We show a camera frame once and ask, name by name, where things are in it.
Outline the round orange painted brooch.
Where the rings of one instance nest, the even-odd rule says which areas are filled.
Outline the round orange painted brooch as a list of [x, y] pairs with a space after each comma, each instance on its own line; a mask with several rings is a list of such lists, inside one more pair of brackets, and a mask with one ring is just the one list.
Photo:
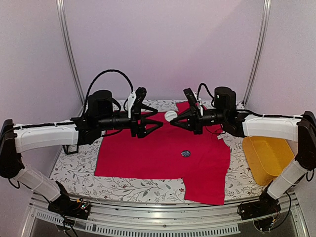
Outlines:
[[164, 114], [164, 118], [167, 122], [171, 122], [173, 119], [177, 118], [178, 114], [175, 111], [167, 111]]

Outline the brooch box with blue brooch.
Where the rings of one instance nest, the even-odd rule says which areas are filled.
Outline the brooch box with blue brooch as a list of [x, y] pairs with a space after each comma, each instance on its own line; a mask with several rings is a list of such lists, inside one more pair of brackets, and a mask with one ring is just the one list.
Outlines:
[[63, 145], [62, 148], [65, 155], [73, 155], [79, 152], [78, 145]]

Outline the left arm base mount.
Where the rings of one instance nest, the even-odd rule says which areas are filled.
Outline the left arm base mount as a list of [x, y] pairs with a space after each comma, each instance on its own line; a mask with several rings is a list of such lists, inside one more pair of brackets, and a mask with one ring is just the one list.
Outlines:
[[91, 202], [82, 198], [70, 200], [68, 197], [59, 197], [57, 200], [49, 203], [48, 210], [61, 216], [87, 220], [90, 215]]

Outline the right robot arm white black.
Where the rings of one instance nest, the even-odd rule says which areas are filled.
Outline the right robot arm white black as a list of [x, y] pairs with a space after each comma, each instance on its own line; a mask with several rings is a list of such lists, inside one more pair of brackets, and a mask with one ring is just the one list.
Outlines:
[[294, 160], [272, 181], [255, 205], [259, 215], [266, 215], [280, 198], [304, 174], [316, 167], [316, 118], [310, 111], [298, 116], [261, 115], [250, 110], [239, 110], [236, 93], [228, 87], [217, 87], [212, 97], [213, 108], [205, 109], [198, 95], [184, 89], [189, 108], [170, 121], [194, 134], [202, 134], [206, 126], [221, 125], [234, 137], [269, 137], [285, 139], [298, 144]]

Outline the round blue painted brooch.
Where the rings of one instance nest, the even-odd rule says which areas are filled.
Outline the round blue painted brooch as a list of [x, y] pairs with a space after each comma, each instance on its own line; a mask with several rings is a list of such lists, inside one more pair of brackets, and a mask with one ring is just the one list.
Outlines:
[[184, 150], [181, 152], [182, 157], [188, 158], [188, 157], [190, 157], [190, 155], [191, 155], [191, 152], [188, 150]]

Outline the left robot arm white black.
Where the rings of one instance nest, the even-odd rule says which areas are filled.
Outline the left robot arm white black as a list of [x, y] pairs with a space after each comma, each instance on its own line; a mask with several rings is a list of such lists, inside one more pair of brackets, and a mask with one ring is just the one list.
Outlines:
[[128, 129], [132, 137], [144, 138], [162, 127], [160, 121], [150, 119], [157, 110], [143, 104], [147, 92], [140, 87], [127, 99], [128, 110], [120, 106], [108, 90], [99, 90], [87, 98], [87, 111], [80, 117], [61, 122], [17, 125], [4, 121], [0, 132], [0, 175], [14, 179], [43, 195], [62, 214], [70, 214], [73, 203], [62, 195], [62, 187], [41, 172], [22, 163], [22, 153], [51, 146], [91, 145], [109, 130]]

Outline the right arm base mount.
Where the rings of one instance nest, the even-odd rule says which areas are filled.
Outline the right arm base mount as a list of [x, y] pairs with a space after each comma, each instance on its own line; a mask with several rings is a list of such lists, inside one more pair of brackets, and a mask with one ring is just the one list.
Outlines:
[[281, 211], [278, 199], [262, 198], [257, 201], [244, 201], [237, 207], [242, 220], [262, 217]]

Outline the red polo shirt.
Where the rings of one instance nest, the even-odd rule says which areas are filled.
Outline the red polo shirt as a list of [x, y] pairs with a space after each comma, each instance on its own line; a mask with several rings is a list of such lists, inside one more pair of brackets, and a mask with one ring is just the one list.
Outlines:
[[[153, 117], [163, 126], [145, 138], [131, 136], [129, 130], [105, 137], [101, 143], [94, 174], [102, 177], [136, 179], [179, 179], [185, 185], [186, 200], [223, 205], [225, 177], [231, 151], [215, 132], [219, 125], [203, 128], [194, 135], [170, 125], [163, 113]], [[190, 157], [181, 156], [188, 150]]]

